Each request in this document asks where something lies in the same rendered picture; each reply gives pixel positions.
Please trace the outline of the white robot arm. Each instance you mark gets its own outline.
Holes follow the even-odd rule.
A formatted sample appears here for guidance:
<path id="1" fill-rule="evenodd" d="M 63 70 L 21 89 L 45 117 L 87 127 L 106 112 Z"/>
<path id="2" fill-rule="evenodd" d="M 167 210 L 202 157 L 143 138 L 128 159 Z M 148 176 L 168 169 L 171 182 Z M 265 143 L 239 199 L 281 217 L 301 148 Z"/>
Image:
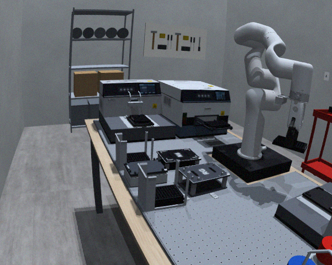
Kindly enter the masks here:
<path id="1" fill-rule="evenodd" d="M 245 24 L 236 29 L 234 40 L 239 45 L 252 48 L 245 55 L 244 62 L 247 83 L 255 87 L 246 92 L 243 139 L 237 154 L 248 160 L 258 160 L 262 157 L 261 151 L 266 149 L 266 146 L 261 146 L 265 124 L 261 111 L 278 111 L 287 99 L 309 102 L 313 66 L 280 58 L 286 51 L 286 45 L 269 26 L 255 22 Z M 261 63 L 265 49 L 268 69 L 262 68 Z M 281 94 L 278 78 L 291 80 L 289 96 Z"/>

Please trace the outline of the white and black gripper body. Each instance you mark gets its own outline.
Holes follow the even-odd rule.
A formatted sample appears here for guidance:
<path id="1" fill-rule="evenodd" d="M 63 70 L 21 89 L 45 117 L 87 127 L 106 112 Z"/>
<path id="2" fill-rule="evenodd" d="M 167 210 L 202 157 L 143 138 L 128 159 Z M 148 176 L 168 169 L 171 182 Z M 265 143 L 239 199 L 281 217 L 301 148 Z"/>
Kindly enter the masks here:
<path id="1" fill-rule="evenodd" d="M 290 99 L 291 100 L 291 99 Z M 297 131 L 300 131 L 300 129 L 303 126 L 303 120 L 304 120 L 304 114 L 305 114 L 305 105 L 308 104 L 308 102 L 301 102 L 298 100 L 291 100 L 291 106 L 290 106 L 290 110 L 289 110 L 289 116 L 288 116 L 288 123 L 287 123 L 287 127 L 289 127 L 289 124 L 292 120 L 292 117 L 294 117 L 295 120 L 295 124 L 294 124 L 294 128 L 296 127 Z"/>

